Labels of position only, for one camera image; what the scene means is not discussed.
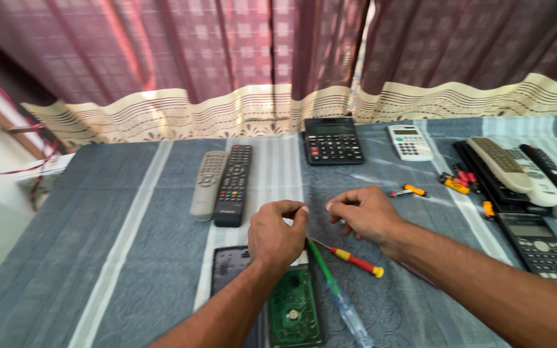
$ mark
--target circuit board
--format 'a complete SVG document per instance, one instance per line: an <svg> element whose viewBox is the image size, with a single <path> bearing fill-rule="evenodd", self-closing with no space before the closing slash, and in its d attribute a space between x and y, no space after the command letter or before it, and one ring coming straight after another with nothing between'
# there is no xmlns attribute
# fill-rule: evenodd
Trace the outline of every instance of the circuit board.
<svg viewBox="0 0 557 348"><path fill-rule="evenodd" d="M308 265L291 267L268 300L270 343L276 347L304 347L323 341L313 283Z"/></svg>

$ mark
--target calculator display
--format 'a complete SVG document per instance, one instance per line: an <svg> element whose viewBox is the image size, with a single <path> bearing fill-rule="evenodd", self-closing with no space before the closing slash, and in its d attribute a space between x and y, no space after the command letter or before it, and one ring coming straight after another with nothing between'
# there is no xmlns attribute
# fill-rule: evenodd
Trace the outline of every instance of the calculator display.
<svg viewBox="0 0 557 348"><path fill-rule="evenodd" d="M353 133L349 125L340 126L313 126L311 127L312 134L348 134Z"/></svg>
<svg viewBox="0 0 557 348"><path fill-rule="evenodd" d="M412 131L411 131L411 130L405 130L405 131L404 131L404 130L393 130L393 131L394 131L395 134L397 134L397 135L403 135L403 134L418 134L418 132L415 131L415 130L412 130Z"/></svg>
<svg viewBox="0 0 557 348"><path fill-rule="evenodd" d="M553 234L545 226L509 225L509 227L516 236L553 237Z"/></svg>

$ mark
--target yellow battery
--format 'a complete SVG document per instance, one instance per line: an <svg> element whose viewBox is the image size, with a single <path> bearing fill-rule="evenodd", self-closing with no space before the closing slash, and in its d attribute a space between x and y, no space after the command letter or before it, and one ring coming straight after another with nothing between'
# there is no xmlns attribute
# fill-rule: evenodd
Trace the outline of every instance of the yellow battery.
<svg viewBox="0 0 557 348"><path fill-rule="evenodd" d="M489 201L483 202L483 209L484 209L484 217L489 221L494 220L494 216L496 214L493 212L493 207L491 205L491 202Z"/></svg>
<svg viewBox="0 0 557 348"><path fill-rule="evenodd" d="M460 185L460 184L454 182L454 181L451 180L451 179L446 179L442 184L444 184L444 185L446 185L446 186L452 188L452 189L455 190L456 192L459 192L459 193L462 193L462 194L468 194L468 193L470 193L470 189L469 189L469 188L467 188L467 187L465 187L465 186L463 186L463 185Z"/></svg>
<svg viewBox="0 0 557 348"><path fill-rule="evenodd" d="M418 194L418 195L423 196L423 197L426 197L426 195L427 195L427 192L425 192L423 189L420 189L418 187L414 187L414 186L411 186L411 185L404 184L403 189L408 189L411 192L414 192L415 194Z"/></svg>

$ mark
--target tablecloth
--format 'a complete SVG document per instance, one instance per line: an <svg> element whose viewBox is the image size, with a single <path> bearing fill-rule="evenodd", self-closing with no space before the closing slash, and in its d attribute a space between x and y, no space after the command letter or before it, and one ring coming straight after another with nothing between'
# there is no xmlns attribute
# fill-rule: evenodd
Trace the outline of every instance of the tablecloth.
<svg viewBox="0 0 557 348"><path fill-rule="evenodd" d="M389 124L420 127L434 160L401 161ZM452 144L470 136L533 144L557 162L557 116L406 120L357 131L366 163L339 167L310 167L299 133L82 147L0 267L0 347L143 347L202 305L214 248L245 245L249 224L218 228L193 221L188 211L202 155L234 144L254 146L244 221L263 203L303 200L311 236L385 268L376 279L322 250L377 346L506 347L375 245L342 237L324 204L351 188L396 191L409 183L428 197L393 199L402 216L520 267L498 226L481 217L483 196L456 193L437 174L460 162ZM557 220L547 219L557 235ZM324 346L354 347L320 272L315 281Z"/></svg>

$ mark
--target calculator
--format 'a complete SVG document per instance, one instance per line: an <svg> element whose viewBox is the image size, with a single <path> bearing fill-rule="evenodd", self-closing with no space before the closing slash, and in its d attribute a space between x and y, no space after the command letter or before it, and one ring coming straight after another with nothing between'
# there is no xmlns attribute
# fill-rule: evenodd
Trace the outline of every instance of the calculator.
<svg viewBox="0 0 557 348"><path fill-rule="evenodd" d="M545 219L513 213L497 214L496 219L528 272L557 282L557 237Z"/></svg>
<svg viewBox="0 0 557 348"><path fill-rule="evenodd" d="M365 162L352 118L308 118L304 137L306 162L310 165Z"/></svg>

